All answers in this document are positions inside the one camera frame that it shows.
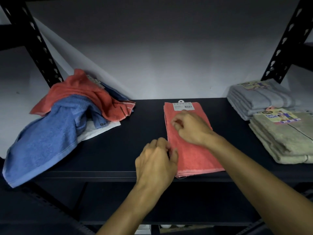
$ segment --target person's left hand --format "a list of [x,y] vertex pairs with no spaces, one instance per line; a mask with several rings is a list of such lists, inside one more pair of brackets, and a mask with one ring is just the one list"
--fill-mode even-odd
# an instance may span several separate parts
[[136,187],[148,191],[152,196],[152,206],[156,204],[177,173],[178,154],[173,150],[170,159],[167,151],[169,143],[164,138],[148,143],[135,161]]

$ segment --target shelving unit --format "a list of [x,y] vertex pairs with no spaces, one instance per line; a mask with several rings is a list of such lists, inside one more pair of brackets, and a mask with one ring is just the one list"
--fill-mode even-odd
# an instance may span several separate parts
[[[50,87],[62,81],[25,2],[1,0],[0,4],[12,23],[0,26],[0,30],[7,33],[0,50],[25,45]],[[262,80],[274,78],[280,83],[291,64],[313,71],[313,47],[303,44],[313,27],[312,7],[313,0],[300,0]],[[94,234],[90,225],[103,224],[133,187],[134,162],[143,146],[154,138],[166,138],[164,102],[178,100],[138,100],[135,112],[123,121],[122,127],[81,142],[65,159],[31,182],[15,190],[2,182],[0,195],[8,202],[1,205],[5,209],[0,213],[0,223],[41,223],[51,216],[53,223],[70,224],[83,234]],[[275,163],[226,98],[183,100],[199,102],[214,131],[281,180],[296,184],[297,191],[311,196],[308,191],[313,185],[313,164]],[[74,206],[67,203],[68,197],[48,186],[60,181],[80,183],[71,189]],[[17,211],[22,204],[14,201],[24,201],[21,198],[25,195],[36,206],[29,208],[34,217]],[[12,209],[18,215],[8,215]],[[256,234],[260,227],[266,227],[226,172],[175,179],[143,223],[248,226],[240,234]]]

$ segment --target white round object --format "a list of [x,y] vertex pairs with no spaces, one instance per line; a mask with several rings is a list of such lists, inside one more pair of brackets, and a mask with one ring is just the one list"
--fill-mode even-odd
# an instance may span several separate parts
[[170,225],[170,224],[161,224],[161,227],[162,227],[162,228],[170,228],[171,225]]

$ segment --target coral folded towel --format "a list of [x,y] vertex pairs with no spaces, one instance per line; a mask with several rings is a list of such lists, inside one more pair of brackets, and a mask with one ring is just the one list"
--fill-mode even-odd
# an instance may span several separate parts
[[85,72],[75,69],[74,75],[69,76],[64,82],[54,84],[48,94],[42,98],[30,111],[30,114],[44,116],[55,102],[73,94],[83,95],[100,109],[102,116],[112,122],[121,121],[130,116],[135,106],[134,102],[119,102],[112,98],[107,91],[91,82]]
[[[199,115],[211,127],[201,105],[198,102],[193,102],[192,104],[195,110],[191,110],[191,112]],[[167,139],[171,148],[178,149],[178,171],[176,177],[224,171],[222,165],[209,152],[209,150],[201,146],[188,143],[178,135],[176,129],[171,125],[171,120],[180,112],[181,111],[174,111],[172,103],[165,103],[164,114]]]

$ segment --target person's left arm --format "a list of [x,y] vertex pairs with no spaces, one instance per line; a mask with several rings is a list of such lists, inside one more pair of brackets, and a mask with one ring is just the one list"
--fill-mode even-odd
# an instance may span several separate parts
[[169,147],[164,138],[154,139],[144,147],[135,161],[137,181],[134,188],[96,235],[135,233],[177,173],[178,154],[174,150],[168,159]]

